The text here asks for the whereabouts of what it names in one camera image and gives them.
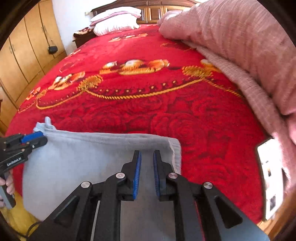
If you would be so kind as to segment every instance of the gray cloth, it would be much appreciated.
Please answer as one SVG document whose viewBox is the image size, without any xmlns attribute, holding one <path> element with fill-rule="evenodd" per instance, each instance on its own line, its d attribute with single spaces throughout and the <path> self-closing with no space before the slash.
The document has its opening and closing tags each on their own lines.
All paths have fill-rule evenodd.
<svg viewBox="0 0 296 241">
<path fill-rule="evenodd" d="M 23 202 L 44 220 L 81 182 L 99 183 L 120 172 L 135 150 L 142 152 L 139 193 L 121 203 L 121 240 L 175 240 L 172 202 L 159 202 L 155 192 L 153 152 L 181 174 L 177 139 L 149 134 L 75 133 L 57 130 L 50 118 L 37 123 L 48 143 L 33 151 L 23 172 Z"/>
</svg>

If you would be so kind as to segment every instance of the metal screw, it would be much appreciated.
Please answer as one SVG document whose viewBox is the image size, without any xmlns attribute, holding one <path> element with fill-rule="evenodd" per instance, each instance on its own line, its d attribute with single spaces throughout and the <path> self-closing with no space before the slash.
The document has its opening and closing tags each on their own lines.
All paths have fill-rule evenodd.
<svg viewBox="0 0 296 241">
<path fill-rule="evenodd" d="M 81 183 L 81 187 L 88 188 L 91 184 L 89 182 L 83 182 Z"/>
<path fill-rule="evenodd" d="M 116 174 L 116 177 L 117 177 L 118 179 L 122 179 L 122 178 L 125 177 L 125 174 L 124 174 L 123 172 L 119 172 L 119 173 Z"/>
<path fill-rule="evenodd" d="M 169 178 L 171 179 L 176 179 L 178 177 L 178 174 L 177 173 L 174 173 L 174 172 L 171 172 L 169 175 L 168 175 Z"/>
<path fill-rule="evenodd" d="M 210 182 L 205 182 L 205 183 L 204 183 L 204 187 L 205 187 L 206 189 L 211 189 L 211 188 L 213 187 L 213 184 L 210 183 Z"/>
</svg>

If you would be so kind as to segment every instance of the blue gripper pad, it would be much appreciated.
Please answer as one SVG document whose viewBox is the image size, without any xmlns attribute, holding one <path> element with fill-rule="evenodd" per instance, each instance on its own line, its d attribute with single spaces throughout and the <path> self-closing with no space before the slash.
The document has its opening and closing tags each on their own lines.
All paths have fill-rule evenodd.
<svg viewBox="0 0 296 241">
<path fill-rule="evenodd" d="M 134 199 L 136 199 L 136 197 L 138 195 L 138 190 L 139 190 L 141 163 L 142 163 L 142 154 L 139 151 L 136 170 L 135 170 L 135 176 L 133 178 L 133 198 Z"/>
<path fill-rule="evenodd" d="M 43 136 L 43 132 L 42 131 L 37 131 L 37 132 L 33 132 L 32 134 L 26 135 L 21 139 L 22 143 L 27 143 L 30 142 L 34 139 L 40 138 Z"/>
<path fill-rule="evenodd" d="M 155 181 L 156 195 L 158 197 L 160 197 L 159 176 L 158 176 L 157 161 L 156 161 L 155 152 L 153 153 L 153 169 L 154 169 L 154 181 Z"/>
</svg>

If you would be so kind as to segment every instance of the white wall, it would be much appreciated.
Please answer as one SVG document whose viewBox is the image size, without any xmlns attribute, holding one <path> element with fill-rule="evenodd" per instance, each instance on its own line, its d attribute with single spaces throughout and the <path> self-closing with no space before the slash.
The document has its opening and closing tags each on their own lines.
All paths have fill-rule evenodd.
<svg viewBox="0 0 296 241">
<path fill-rule="evenodd" d="M 59 28 L 62 42 L 67 54 L 76 49 L 73 40 L 73 33 L 77 30 L 88 27 L 92 13 L 85 16 L 96 7 L 113 2 L 114 0 L 52 0 L 54 15 Z"/>
</svg>

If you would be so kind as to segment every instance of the black bag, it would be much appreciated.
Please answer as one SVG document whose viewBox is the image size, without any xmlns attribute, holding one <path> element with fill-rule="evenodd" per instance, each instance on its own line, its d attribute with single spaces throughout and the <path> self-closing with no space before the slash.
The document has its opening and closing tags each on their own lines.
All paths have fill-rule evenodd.
<svg viewBox="0 0 296 241">
<path fill-rule="evenodd" d="M 54 54 L 54 53 L 56 53 L 57 52 L 57 46 L 49 46 L 48 47 L 48 53 L 49 54 Z"/>
</svg>

